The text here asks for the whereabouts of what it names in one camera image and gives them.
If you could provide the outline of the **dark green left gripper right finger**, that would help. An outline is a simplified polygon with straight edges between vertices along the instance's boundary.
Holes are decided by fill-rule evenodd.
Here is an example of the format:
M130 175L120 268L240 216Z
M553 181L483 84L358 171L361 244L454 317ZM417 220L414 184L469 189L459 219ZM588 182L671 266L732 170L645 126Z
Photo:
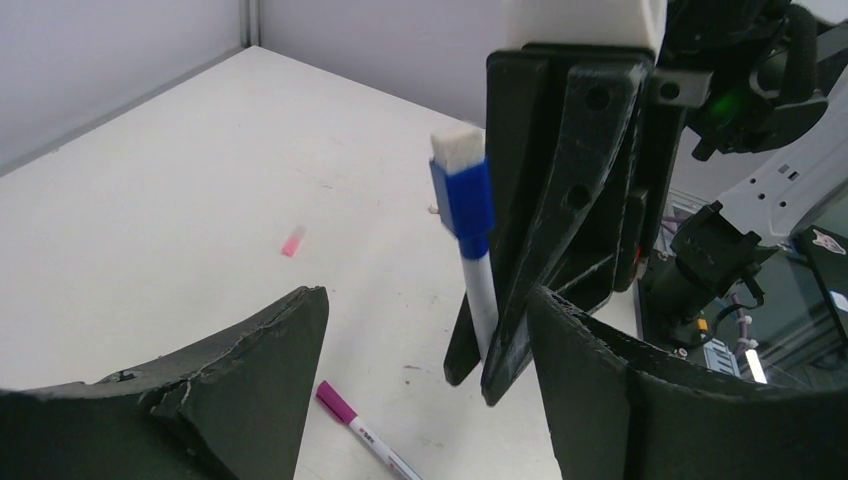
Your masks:
M566 479L843 479L847 394L752 383L602 323L545 287L527 321Z

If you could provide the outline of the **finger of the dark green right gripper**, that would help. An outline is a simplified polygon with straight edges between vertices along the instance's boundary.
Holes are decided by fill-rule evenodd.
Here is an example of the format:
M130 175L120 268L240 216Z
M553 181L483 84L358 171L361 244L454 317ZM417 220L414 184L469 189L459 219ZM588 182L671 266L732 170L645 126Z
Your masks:
M649 74L642 62L570 64L555 154L520 262L538 271L534 288L610 269L616 259L632 128ZM511 386L481 384L487 405Z
M570 60L563 50L501 50L486 60L486 154L495 225L488 238L500 323L482 359L462 303L443 362L447 383L458 386L482 366L484 387L509 387L532 359L527 296L537 270L521 268L527 237L545 190L562 121Z

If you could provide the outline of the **white pen blue end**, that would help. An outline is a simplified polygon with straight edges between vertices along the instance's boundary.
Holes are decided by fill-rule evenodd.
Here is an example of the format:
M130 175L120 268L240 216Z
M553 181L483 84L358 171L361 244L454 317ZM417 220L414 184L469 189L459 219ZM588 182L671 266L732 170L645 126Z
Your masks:
M462 259L466 297L481 362L485 363L499 321L490 254Z

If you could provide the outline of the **white pen green end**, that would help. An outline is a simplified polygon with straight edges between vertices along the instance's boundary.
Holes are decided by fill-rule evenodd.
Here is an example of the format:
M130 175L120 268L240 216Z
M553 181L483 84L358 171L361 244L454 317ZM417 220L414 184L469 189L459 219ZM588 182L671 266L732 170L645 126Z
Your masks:
M398 479L422 480L422 477L383 441L361 417L353 418L348 427Z

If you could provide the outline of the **blue pen cap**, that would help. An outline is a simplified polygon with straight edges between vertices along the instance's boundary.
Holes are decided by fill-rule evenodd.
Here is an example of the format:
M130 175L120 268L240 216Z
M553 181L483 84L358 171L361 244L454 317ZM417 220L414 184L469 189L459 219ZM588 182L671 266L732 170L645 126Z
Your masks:
M429 162L443 226L457 239L460 255L479 260L489 252L495 226L492 182L484 131L469 124L430 136Z

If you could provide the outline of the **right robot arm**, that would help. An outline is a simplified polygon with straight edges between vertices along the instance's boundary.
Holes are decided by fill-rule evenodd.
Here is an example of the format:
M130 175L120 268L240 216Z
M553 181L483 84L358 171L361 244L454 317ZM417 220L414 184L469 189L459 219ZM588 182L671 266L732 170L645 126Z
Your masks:
M444 358L497 404L533 360L545 288L587 313L633 291L650 342L847 189L843 1L507 1L486 126L431 160L466 293Z

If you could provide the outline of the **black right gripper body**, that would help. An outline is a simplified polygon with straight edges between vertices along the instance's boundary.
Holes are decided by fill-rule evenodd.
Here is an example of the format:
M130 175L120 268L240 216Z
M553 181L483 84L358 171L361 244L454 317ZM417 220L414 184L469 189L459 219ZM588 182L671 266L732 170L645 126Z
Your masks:
M625 210L613 290L624 292L644 270L660 234L663 211L685 118L703 105L712 74L656 69L641 97L633 175Z

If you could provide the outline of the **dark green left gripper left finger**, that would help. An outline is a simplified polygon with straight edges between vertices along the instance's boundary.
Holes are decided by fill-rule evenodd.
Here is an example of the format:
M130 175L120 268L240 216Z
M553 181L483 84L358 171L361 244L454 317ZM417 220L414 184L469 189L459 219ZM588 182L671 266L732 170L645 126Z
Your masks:
M1 393L5 479L290 479L329 318L299 287L180 350L86 384Z

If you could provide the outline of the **magenta pen cap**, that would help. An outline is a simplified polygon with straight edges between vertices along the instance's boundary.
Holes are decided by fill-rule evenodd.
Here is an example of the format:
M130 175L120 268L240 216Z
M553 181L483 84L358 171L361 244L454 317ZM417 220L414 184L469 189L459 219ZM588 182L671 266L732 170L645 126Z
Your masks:
M343 425L350 425L358 416L352 406L327 381L318 385L315 397Z

